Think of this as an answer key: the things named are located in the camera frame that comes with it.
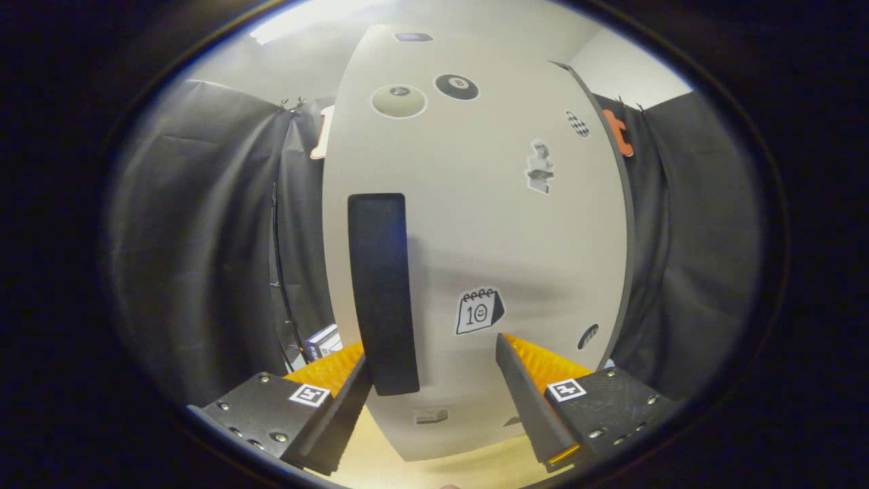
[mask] checkered sticker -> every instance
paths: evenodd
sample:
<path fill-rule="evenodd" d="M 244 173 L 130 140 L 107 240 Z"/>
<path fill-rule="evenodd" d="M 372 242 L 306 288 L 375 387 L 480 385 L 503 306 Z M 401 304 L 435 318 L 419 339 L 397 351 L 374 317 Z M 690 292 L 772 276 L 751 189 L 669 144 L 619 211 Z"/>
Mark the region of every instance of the checkered sticker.
<path fill-rule="evenodd" d="M 311 407 L 320 407 L 329 394 L 331 394 L 329 389 L 302 384 L 301 387 L 293 392 L 292 396 L 289 396 L 289 400 Z"/>
<path fill-rule="evenodd" d="M 570 123 L 570 127 L 574 128 L 577 134 L 582 137 L 588 137 L 588 126 L 586 122 L 579 117 L 576 117 L 576 114 L 573 114 L 571 111 L 564 111 L 565 115 L 567 115 L 567 121 Z"/>
<path fill-rule="evenodd" d="M 549 389 L 555 397 L 555 400 L 558 402 L 564 402 L 566 400 L 586 395 L 586 390 L 582 388 L 582 385 L 579 385 L 579 383 L 572 378 L 547 385 L 547 389 Z"/>

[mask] wooden floor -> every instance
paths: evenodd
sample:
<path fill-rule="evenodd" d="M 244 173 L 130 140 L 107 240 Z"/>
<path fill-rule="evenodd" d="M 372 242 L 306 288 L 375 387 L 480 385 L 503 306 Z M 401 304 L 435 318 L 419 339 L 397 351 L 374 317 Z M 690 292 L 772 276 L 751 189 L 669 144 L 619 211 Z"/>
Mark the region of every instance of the wooden floor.
<path fill-rule="evenodd" d="M 537 463 L 524 434 L 472 452 L 405 462 L 363 408 L 338 471 L 325 479 L 353 489 L 515 489 L 556 473 Z"/>

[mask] ceiling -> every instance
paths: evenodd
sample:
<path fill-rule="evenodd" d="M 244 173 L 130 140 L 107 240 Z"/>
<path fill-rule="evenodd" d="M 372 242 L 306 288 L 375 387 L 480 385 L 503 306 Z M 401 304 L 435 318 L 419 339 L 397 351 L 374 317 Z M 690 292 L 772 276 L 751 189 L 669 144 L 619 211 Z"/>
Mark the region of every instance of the ceiling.
<path fill-rule="evenodd" d="M 347 4 L 314 1 L 335 3 L 334 10 Z M 253 29 L 244 30 L 181 79 L 223 84 L 278 104 L 287 98 L 333 96 L 356 45 L 373 24 L 448 27 L 503 43 L 505 53 L 521 50 L 563 63 L 600 29 L 595 21 L 546 0 L 381 0 L 331 17 L 265 45 L 249 35 Z"/>

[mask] small box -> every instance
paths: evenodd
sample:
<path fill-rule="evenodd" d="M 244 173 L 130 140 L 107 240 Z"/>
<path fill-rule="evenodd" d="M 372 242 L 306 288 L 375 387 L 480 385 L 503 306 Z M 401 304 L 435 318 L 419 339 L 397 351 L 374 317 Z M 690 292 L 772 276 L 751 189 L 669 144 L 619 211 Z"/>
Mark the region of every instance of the small box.
<path fill-rule="evenodd" d="M 332 324 L 318 331 L 314 336 L 305 340 L 311 358 L 319 360 L 330 353 L 338 352 L 343 348 L 341 336 L 338 334 L 338 325 Z"/>

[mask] black curtain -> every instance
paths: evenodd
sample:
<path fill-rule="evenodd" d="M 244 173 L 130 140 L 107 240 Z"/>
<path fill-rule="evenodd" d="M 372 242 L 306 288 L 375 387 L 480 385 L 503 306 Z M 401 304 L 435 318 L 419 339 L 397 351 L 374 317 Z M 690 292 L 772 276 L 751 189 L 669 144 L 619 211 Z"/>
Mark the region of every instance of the black curtain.
<path fill-rule="evenodd" d="M 753 161 L 699 93 L 645 111 L 597 101 L 634 147 L 634 285 L 613 360 L 667 396 L 690 396 L 739 339 L 758 290 Z"/>
<path fill-rule="evenodd" d="M 319 191 L 295 191 L 319 187 L 322 164 L 306 155 L 319 134 L 319 110 L 331 101 L 288 111 L 198 81 L 167 92 L 120 157 L 107 270 L 124 343 L 171 399 L 205 405 L 257 372 L 286 371 L 280 339 L 289 345 L 292 324 L 269 294 L 279 176 L 288 187 L 278 192 L 281 234 L 316 228 L 311 239 L 282 241 L 294 313 L 304 332 L 331 320 L 328 293 L 312 301 L 312 312 L 298 290 L 307 270 L 325 265 L 306 265 L 322 256 Z"/>

